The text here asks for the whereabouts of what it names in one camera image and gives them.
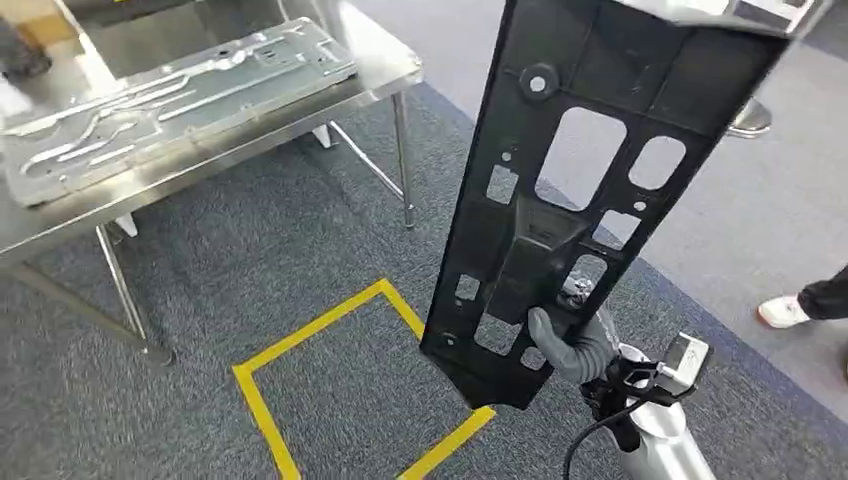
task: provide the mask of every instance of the robotic arm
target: robotic arm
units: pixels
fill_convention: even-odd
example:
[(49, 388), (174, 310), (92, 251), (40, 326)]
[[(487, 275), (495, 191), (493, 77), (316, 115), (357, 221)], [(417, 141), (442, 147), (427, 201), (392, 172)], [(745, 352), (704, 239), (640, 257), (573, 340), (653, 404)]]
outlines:
[[(584, 287), (575, 289), (575, 283)], [(585, 285), (585, 280), (568, 280), (563, 296), (581, 302), (588, 296)], [(609, 317), (596, 314), (570, 344), (556, 334), (555, 321), (542, 308), (530, 309), (527, 326), (559, 374), (581, 384), (580, 392), (597, 421), (572, 442), (563, 478), (570, 477), (580, 442), (606, 427), (633, 480), (715, 479), (678, 403), (695, 391), (711, 352), (709, 345), (680, 333), (663, 359), (652, 362), (639, 349), (618, 342)]]

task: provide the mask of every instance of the black pants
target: black pants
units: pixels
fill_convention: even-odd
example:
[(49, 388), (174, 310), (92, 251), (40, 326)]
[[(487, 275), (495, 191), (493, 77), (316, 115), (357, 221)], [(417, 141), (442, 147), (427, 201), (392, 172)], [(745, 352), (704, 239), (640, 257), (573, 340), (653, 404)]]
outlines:
[(848, 318), (848, 266), (830, 280), (811, 283), (798, 294), (798, 303), (810, 318)]

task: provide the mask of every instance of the black cable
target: black cable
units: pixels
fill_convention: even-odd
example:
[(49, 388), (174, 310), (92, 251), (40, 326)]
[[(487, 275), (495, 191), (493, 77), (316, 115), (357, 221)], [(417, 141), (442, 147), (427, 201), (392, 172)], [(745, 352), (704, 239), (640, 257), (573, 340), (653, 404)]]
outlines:
[(626, 417), (627, 415), (630, 415), (631, 413), (633, 413), (634, 410), (646, 403), (648, 403), (647, 398), (640, 398), (636, 401), (636, 403), (630, 405), (624, 410), (618, 413), (614, 413), (609, 417), (603, 420), (599, 420), (593, 423), (592, 425), (589, 425), (588, 427), (584, 428), (582, 432), (580, 432), (576, 437), (574, 437), (574, 440), (571, 441), (571, 445), (569, 445), (568, 450), (565, 452), (565, 460), (563, 460), (562, 462), (562, 478), (564, 480), (569, 480), (569, 478), (571, 478), (571, 461), (574, 459), (574, 452), (577, 451), (577, 447), (580, 446), (580, 443), (582, 443), (583, 440), (586, 440), (586, 437), (591, 435), (592, 432), (594, 432), (595, 430), (598, 430), (602, 427), (609, 425), (610, 423), (615, 422), (616, 420), (620, 420)]

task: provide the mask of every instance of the rectangular cutout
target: rectangular cutout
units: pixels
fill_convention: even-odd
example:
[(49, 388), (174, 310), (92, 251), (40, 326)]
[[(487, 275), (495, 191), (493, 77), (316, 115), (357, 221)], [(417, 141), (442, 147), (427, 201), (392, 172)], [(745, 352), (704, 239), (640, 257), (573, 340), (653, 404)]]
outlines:
[(666, 136), (654, 137), (639, 152), (639, 158), (630, 168), (628, 177), (634, 185), (656, 190), (665, 185), (684, 155), (686, 146), (680, 140)]
[(456, 283), (456, 298), (474, 300), (477, 298), (477, 290), (479, 288), (480, 280), (463, 273), (459, 276), (459, 281)]
[(477, 345), (491, 350), (498, 355), (506, 355), (512, 349), (512, 344), (521, 331), (521, 324), (510, 325), (488, 313), (480, 317), (480, 323), (474, 332)]
[[(589, 206), (626, 135), (620, 120), (580, 107), (567, 110), (536, 181), (536, 196), (572, 211)], [(558, 192), (552, 194), (546, 183)]]
[(503, 205), (509, 205), (517, 182), (518, 175), (508, 168), (495, 165), (489, 178), (489, 186), (486, 187), (486, 196)]
[(610, 248), (621, 250), (630, 240), (633, 232), (636, 231), (639, 222), (641, 220), (633, 215), (607, 210), (604, 213), (604, 218), (601, 219), (601, 224), (592, 234), (592, 240)]
[(536, 347), (528, 347), (521, 354), (521, 364), (530, 370), (539, 370), (546, 361), (545, 356)]
[(607, 271), (607, 262), (594, 255), (581, 255), (574, 262), (571, 273), (568, 274), (574, 280), (586, 279), (597, 285)]

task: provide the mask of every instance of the metal sheet part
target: metal sheet part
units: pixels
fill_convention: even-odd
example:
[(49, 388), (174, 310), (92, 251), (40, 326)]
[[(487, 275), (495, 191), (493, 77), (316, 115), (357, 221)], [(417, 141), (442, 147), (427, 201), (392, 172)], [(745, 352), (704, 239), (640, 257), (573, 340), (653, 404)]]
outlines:
[[(571, 328), (592, 317), (789, 43), (777, 31), (698, 15), (649, 13), (611, 0), (506, 2), (421, 342), (472, 408), (528, 406), (552, 367), (521, 361), (533, 346), (527, 310), (544, 306), (566, 341)], [(547, 203), (534, 191), (560, 118), (575, 107), (627, 129), (579, 211)], [(658, 136), (680, 141), (686, 153), (664, 185), (648, 190), (628, 172)], [(499, 202), (487, 190), (490, 178), (504, 171), (515, 184)], [(593, 239), (607, 211), (638, 219), (620, 249)], [(583, 255), (606, 265), (603, 276), (582, 305), (558, 302)], [(476, 288), (466, 288), (469, 283)], [(484, 316), (520, 328), (506, 353), (475, 341)]]
[(259, 120), (355, 73), (334, 39), (308, 18), (292, 20), (5, 129), (7, 183), (24, 205), (52, 200)]

